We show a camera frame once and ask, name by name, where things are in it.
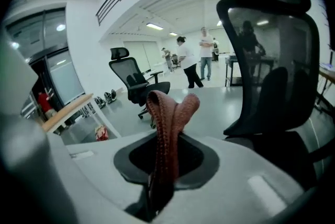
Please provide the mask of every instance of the chair headrest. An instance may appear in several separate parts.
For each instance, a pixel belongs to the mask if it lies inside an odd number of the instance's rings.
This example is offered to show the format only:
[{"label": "chair headrest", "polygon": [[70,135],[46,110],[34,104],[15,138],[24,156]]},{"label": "chair headrest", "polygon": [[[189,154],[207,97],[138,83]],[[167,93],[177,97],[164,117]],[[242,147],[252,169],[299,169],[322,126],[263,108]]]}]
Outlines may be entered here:
[{"label": "chair headrest", "polygon": [[123,59],[129,56],[129,51],[124,47],[111,48],[111,58],[112,60]]}]

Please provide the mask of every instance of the mesh backrest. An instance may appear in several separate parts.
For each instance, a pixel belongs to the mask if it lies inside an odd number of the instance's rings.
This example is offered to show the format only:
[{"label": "mesh backrest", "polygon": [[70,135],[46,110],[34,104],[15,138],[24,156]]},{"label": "mesh backrest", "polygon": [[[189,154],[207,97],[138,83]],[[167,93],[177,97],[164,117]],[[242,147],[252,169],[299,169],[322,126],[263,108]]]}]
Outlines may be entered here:
[{"label": "mesh backrest", "polygon": [[129,51],[124,47],[111,48],[111,58],[112,60],[122,59],[129,56]]},{"label": "mesh backrest", "polygon": [[319,41],[317,33],[312,35],[314,25],[307,16],[249,8],[233,8],[229,19],[237,37],[232,44],[245,63],[241,67],[245,110],[235,132],[301,125],[311,113],[317,87]]},{"label": "mesh backrest", "polygon": [[134,58],[110,61],[109,66],[123,81],[127,89],[146,82]]}]

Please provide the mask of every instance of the ceiling light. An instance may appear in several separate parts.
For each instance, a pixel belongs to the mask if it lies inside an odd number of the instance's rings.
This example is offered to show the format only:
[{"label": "ceiling light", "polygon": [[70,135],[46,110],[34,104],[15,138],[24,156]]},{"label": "ceiling light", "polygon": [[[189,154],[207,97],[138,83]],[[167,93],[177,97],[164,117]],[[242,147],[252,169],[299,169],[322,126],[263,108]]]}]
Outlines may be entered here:
[{"label": "ceiling light", "polygon": [[261,26],[261,25],[265,25],[265,24],[267,24],[267,23],[269,23],[268,20],[263,20],[263,21],[257,22],[257,25],[258,25],[258,26]]},{"label": "ceiling light", "polygon": [[156,26],[155,24],[152,23],[148,23],[147,27],[153,28],[153,29],[157,29],[157,30],[162,30],[163,28],[160,26]]},{"label": "ceiling light", "polygon": [[12,47],[13,47],[14,49],[18,49],[19,46],[20,46],[20,45],[19,45],[17,42],[12,42]]},{"label": "ceiling light", "polygon": [[66,28],[66,26],[64,25],[64,24],[61,24],[61,25],[58,25],[57,27],[56,27],[56,30],[57,31],[62,31],[62,30],[64,30]]},{"label": "ceiling light", "polygon": [[62,63],[64,63],[65,61],[66,61],[66,59],[64,59],[64,60],[62,60],[62,61],[60,61],[60,62],[58,62],[56,65],[62,64]]}]

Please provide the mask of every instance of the red bag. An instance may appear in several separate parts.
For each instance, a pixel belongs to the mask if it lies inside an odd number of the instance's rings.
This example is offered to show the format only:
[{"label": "red bag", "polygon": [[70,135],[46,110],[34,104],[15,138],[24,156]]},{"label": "red bag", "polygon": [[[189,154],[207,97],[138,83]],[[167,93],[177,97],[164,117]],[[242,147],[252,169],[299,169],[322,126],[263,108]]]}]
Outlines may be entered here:
[{"label": "red bag", "polygon": [[108,140],[107,128],[105,126],[95,128],[95,139],[96,141]]}]

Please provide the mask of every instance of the office chair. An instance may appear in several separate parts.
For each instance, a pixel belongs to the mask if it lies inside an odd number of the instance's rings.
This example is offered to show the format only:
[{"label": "office chair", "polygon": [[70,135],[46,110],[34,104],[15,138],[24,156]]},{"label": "office chair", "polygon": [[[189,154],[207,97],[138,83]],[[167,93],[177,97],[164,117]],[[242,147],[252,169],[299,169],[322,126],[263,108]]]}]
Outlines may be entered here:
[{"label": "office chair", "polygon": [[172,61],[172,64],[175,65],[174,67],[172,67],[173,69],[177,69],[178,67],[181,67],[180,62],[178,62],[178,56],[176,54],[173,54],[171,56],[171,61]]},{"label": "office chair", "polygon": [[[134,58],[129,57],[127,48],[118,47],[111,48],[111,60],[109,66],[112,71],[123,81],[128,90],[128,99],[134,104],[139,104],[140,107],[146,104],[147,95],[152,90],[159,90],[163,93],[168,93],[170,90],[169,82],[158,82],[158,74],[163,71],[153,72],[151,75],[155,78],[155,84],[149,84],[138,68],[137,62]],[[148,111],[144,108],[138,117],[143,119],[143,114]]]},{"label": "office chair", "polygon": [[[221,0],[217,5],[243,78],[242,112],[224,131],[225,140],[263,156],[305,190],[317,184],[313,163],[321,160],[321,156],[330,155],[334,145],[332,142],[310,154],[300,135],[288,131],[308,120],[316,97],[319,33],[313,19],[306,14],[309,9],[310,0]],[[250,66],[255,63],[243,51],[244,44],[234,29],[253,18],[267,19],[268,26],[257,32],[256,38],[267,42],[264,45],[268,52],[277,52],[273,70],[262,65],[259,59],[261,84],[255,84],[250,75]]]}]

